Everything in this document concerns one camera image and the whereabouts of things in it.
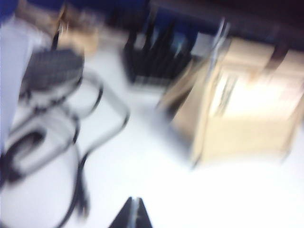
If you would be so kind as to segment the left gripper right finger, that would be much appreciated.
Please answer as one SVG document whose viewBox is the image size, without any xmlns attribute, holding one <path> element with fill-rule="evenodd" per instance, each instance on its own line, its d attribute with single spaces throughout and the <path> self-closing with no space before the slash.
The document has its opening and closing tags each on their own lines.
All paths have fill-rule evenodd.
<svg viewBox="0 0 304 228">
<path fill-rule="evenodd" d="M 139 198 L 139 207 L 136 216 L 136 227 L 137 228 L 152 228 L 152 223 L 150 221 L 149 215 L 147 213 L 146 207 L 142 198 Z"/>
</svg>

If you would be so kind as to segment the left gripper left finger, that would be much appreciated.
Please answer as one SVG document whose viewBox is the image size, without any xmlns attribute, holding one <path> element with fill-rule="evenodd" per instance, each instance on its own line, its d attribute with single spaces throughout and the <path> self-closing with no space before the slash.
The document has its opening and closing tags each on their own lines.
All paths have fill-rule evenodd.
<svg viewBox="0 0 304 228">
<path fill-rule="evenodd" d="M 113 219 L 109 228 L 126 228 L 131 217 L 131 207 L 133 199 L 129 197 L 124 203 L 118 214 Z"/>
</svg>

